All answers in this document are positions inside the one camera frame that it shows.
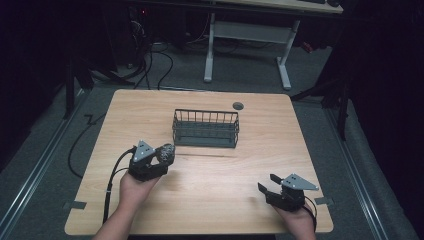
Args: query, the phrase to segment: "wooden tabletop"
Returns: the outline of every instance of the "wooden tabletop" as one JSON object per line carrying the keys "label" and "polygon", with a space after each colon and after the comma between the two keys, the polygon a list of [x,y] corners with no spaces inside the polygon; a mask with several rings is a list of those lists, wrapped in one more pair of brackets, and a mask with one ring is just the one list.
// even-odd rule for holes
{"label": "wooden tabletop", "polygon": [[[236,148],[176,146],[176,157],[139,210],[133,234],[254,234],[283,233],[286,228],[259,192],[281,187],[269,179],[296,173],[320,186],[292,103],[283,94],[116,91],[65,226],[70,235],[93,235],[102,224],[105,189],[119,156],[140,139],[152,147],[173,143],[172,122],[177,108],[238,111],[240,133]],[[130,156],[120,167],[127,167]],[[110,213],[118,203],[118,173]],[[305,191],[311,199],[321,190]],[[333,223],[326,205],[318,205],[317,232]]]}
{"label": "wooden tabletop", "polygon": [[261,7],[284,8],[291,10],[320,12],[320,13],[343,13],[341,6],[332,7],[328,3],[311,3],[300,0],[216,0],[216,2],[232,3],[232,4],[247,4]]}

